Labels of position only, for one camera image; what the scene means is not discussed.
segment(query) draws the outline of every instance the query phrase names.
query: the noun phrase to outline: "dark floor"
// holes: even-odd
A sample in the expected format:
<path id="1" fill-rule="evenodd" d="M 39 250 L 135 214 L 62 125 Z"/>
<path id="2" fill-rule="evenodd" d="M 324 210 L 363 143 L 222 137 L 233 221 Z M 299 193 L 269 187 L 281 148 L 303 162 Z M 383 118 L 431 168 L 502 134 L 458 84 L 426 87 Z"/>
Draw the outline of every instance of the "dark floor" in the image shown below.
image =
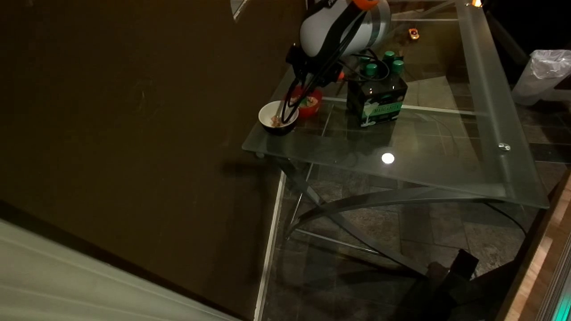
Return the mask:
<path id="1" fill-rule="evenodd" d="M 549 191 L 571 164 L 568 107 L 519 107 L 519 116 L 543 189 Z M 349 173 L 319 168 L 312 171 L 312 184 L 324 200 L 335 200 L 345 194 L 345 175 Z M 361 189 L 378 185 L 370 177 L 356 180 Z M 292 189 L 287 189 L 281 200 L 281 226 L 295 200 Z M 306 209 L 310 203 L 301 200 L 297 210 Z M 517 216 L 526 226 L 535 214 L 513 205 L 502 205 L 501 210 Z M 397 205 L 356 210 L 349 219 L 378 235 L 376 241 L 385 248 L 426 267 L 429 262 L 449 267 L 458 248 L 463 248 L 479 260 L 474 276 L 510 262 L 524 237 L 511 221 L 481 203 Z M 351 243 L 351 237 L 324 219 L 310 223 L 306 230 Z M 390 319 L 419 280 L 388 260 L 356 250 L 338 253 L 338 246 L 326 246 L 303 234 L 278 239 L 263 319 Z"/>

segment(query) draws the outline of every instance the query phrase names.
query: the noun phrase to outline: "glass table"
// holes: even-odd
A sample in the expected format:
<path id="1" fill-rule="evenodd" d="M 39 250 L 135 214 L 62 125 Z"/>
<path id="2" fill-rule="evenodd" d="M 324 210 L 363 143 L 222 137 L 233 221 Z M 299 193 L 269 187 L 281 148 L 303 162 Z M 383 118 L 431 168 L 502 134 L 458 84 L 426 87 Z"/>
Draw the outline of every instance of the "glass table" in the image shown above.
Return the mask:
<path id="1" fill-rule="evenodd" d="M 276 164 L 313 209 L 288 232 L 328 218 L 361 246 L 424 273 L 399 253 L 374 244 L 340 212 L 422 201 L 506 201 L 536 209 L 547 198 L 536 178 L 510 87 L 481 7 L 467 0 L 390 2 L 392 23 L 379 50 L 404 57 L 408 91 L 394 121 L 351 125 L 344 96 L 324 96 L 319 114 L 285 136 L 254 125 L 242 143 Z M 406 30 L 419 30 L 419 39 Z M 322 201 L 297 164 L 365 173 L 404 187 Z"/>

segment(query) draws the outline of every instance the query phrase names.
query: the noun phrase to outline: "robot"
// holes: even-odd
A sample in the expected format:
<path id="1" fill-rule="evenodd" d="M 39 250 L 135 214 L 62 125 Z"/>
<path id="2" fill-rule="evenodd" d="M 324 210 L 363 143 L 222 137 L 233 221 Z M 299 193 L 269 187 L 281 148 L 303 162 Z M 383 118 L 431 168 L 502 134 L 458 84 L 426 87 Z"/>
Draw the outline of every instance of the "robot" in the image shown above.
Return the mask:
<path id="1" fill-rule="evenodd" d="M 378 45 L 388 21 L 386 0 L 320 0 L 312 4 L 301 21 L 299 43 L 290 45 L 285 57 L 294 71 L 285 103 L 294 111 L 315 87 L 337 80 L 342 71 L 340 59 Z M 301 94 L 290 100 L 297 86 L 303 87 Z"/>

